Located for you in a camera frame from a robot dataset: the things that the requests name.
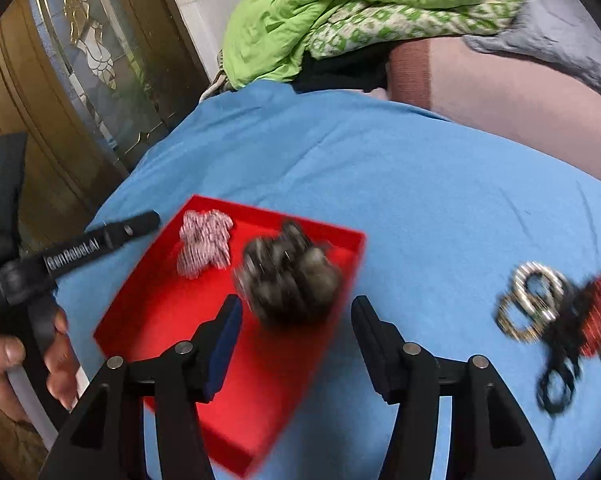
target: pile of hair accessories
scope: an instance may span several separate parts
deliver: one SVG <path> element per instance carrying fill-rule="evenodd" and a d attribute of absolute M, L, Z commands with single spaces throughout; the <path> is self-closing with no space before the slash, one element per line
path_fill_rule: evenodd
<path fill-rule="evenodd" d="M 342 281 L 325 249 L 292 221 L 283 223 L 277 237 L 251 240 L 235 278 L 258 319 L 279 327 L 325 319 Z"/>
<path fill-rule="evenodd" d="M 534 280 L 539 285 L 536 289 Z M 514 326 L 508 314 L 511 305 L 527 315 L 529 326 Z M 578 287 L 543 264 L 522 264 L 514 270 L 511 291 L 499 300 L 496 322 L 505 335 L 517 341 L 541 339 L 547 345 L 548 360 L 537 384 L 537 400 L 550 415 L 562 413 L 574 397 L 581 357 L 601 357 L 601 274 Z M 558 399 L 550 393 L 553 376 L 563 383 Z"/>
<path fill-rule="evenodd" d="M 229 230 L 233 225 L 229 216 L 216 209 L 205 213 L 186 211 L 180 230 L 184 245 L 176 261 L 178 274 L 193 280 L 209 265 L 227 269 L 231 263 Z"/>

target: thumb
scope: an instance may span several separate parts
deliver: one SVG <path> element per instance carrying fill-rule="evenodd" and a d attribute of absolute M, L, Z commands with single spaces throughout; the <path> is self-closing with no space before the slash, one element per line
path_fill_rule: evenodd
<path fill-rule="evenodd" d="M 23 343 L 15 337 L 0 336 L 0 409 L 12 420 L 27 421 L 6 371 L 23 363 L 25 356 Z"/>

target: black scrunchie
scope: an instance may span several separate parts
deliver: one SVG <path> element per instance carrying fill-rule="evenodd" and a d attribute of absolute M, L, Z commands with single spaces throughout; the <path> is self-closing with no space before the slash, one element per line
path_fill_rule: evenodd
<path fill-rule="evenodd" d="M 583 323 L 593 306 L 593 282 L 584 288 L 577 288 L 565 282 L 563 301 L 559 316 L 543 333 L 543 341 L 548 346 L 548 360 L 545 372 L 536 388 L 539 407 L 550 415 L 562 413 L 571 404 L 580 379 L 580 348 L 585 342 L 582 333 Z M 563 381 L 563 391 L 558 399 L 549 396 L 549 382 L 553 374 Z"/>

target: lime green comforter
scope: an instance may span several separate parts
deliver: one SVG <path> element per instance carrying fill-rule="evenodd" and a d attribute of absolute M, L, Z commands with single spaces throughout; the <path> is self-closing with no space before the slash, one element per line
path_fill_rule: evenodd
<path fill-rule="evenodd" d="M 332 57 L 377 41 L 495 34 L 524 0 L 242 0 L 229 19 L 223 68 L 236 89 L 289 81 L 303 52 Z"/>

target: pink striped scrunchie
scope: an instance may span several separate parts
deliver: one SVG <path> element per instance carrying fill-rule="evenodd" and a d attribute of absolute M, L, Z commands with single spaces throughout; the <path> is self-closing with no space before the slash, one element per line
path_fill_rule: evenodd
<path fill-rule="evenodd" d="M 229 229 L 233 225 L 229 216 L 216 209 L 206 213 L 186 211 L 180 230 L 184 247 L 176 261 L 178 274 L 193 280 L 210 264 L 217 269 L 227 269 L 231 262 Z"/>

